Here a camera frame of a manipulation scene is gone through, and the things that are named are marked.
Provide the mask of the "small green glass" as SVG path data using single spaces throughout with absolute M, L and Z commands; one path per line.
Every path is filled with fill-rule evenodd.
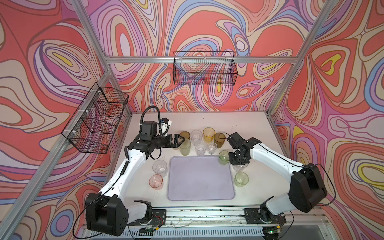
M 229 163 L 229 152 L 228 151 L 220 151 L 219 163 L 223 166 L 225 166 Z

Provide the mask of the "pale green textured cup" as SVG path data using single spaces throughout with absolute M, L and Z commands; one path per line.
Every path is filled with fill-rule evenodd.
M 237 172 L 234 178 L 237 187 L 244 187 L 249 183 L 249 176 L 244 172 Z

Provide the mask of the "yellow smooth cup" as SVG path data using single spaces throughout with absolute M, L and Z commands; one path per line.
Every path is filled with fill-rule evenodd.
M 211 143 L 214 140 L 214 136 L 216 134 L 216 131 L 211 128 L 207 127 L 203 130 L 203 138 L 206 143 Z

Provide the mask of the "olive amber textured cup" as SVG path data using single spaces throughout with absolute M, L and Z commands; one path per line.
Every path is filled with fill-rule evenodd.
M 217 148 L 220 149 L 226 141 L 225 133 L 216 133 L 214 135 L 214 143 L 217 145 Z

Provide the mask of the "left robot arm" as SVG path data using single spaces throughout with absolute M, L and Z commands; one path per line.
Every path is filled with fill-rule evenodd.
M 120 236 L 126 226 L 137 220 L 152 218 L 152 204 L 135 200 L 124 204 L 126 191 L 138 170 L 154 150 L 175 149 L 185 141 L 178 134 L 167 136 L 137 136 L 125 146 L 125 160 L 112 178 L 97 194 L 89 194 L 85 200 L 87 229 L 99 234 Z

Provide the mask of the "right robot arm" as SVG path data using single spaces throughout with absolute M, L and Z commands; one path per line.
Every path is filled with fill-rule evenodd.
M 227 137 L 233 151 L 229 153 L 229 162 L 233 166 L 248 164 L 251 159 L 268 166 L 289 184 L 288 192 L 265 200 L 259 208 L 264 222 L 281 213 L 299 210 L 310 212 L 326 196 L 324 180 L 319 168 L 314 164 L 301 164 L 267 147 L 256 138 L 244 139 L 235 132 Z

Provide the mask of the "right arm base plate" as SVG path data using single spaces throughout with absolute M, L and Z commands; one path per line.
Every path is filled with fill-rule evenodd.
M 287 223 L 283 214 L 273 215 L 266 208 L 245 208 L 241 217 L 246 219 L 247 224 L 278 224 Z

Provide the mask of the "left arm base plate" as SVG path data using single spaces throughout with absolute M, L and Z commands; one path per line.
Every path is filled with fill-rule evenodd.
M 139 219 L 129 223 L 129 226 L 143 226 L 143 227 L 161 227 L 166 223 L 167 210 L 166 209 L 152 209 L 152 213 L 146 215 L 143 219 Z

